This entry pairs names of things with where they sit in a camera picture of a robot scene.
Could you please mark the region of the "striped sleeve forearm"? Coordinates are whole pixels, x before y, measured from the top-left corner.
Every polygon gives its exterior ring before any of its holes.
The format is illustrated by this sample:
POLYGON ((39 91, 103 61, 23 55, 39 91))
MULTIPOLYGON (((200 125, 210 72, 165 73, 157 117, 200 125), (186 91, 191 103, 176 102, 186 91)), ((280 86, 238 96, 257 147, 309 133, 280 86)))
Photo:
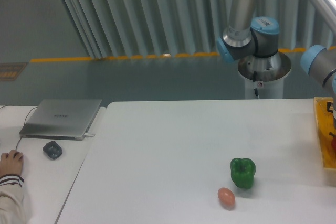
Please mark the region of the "striped sleeve forearm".
POLYGON ((19 175, 1 176, 1 223, 26 223, 23 183, 19 175))

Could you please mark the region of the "person's bare hand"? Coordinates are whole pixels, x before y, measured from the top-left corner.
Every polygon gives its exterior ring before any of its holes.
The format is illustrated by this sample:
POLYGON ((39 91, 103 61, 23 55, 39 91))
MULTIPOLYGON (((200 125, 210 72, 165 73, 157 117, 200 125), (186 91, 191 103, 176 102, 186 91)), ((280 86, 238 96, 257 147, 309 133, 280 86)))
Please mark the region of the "person's bare hand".
POLYGON ((23 171, 23 153, 17 150, 11 150, 9 153, 1 154, 1 176, 5 175, 18 175, 20 176, 23 171))

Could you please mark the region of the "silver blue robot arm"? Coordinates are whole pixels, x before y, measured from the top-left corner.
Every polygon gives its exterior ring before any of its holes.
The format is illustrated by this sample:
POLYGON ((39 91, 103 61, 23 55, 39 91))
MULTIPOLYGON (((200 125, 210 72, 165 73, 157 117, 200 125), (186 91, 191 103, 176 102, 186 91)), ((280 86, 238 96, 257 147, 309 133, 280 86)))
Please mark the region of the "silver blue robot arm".
MULTIPOLYGON (((279 24, 266 16, 253 18, 257 0, 232 0, 229 21, 217 49, 226 62, 239 60, 245 99, 282 99, 291 61, 278 49, 279 24)), ((335 0, 310 0, 335 35, 335 0)), ((300 59, 304 72, 333 98, 335 126, 335 49, 314 45, 300 59)))

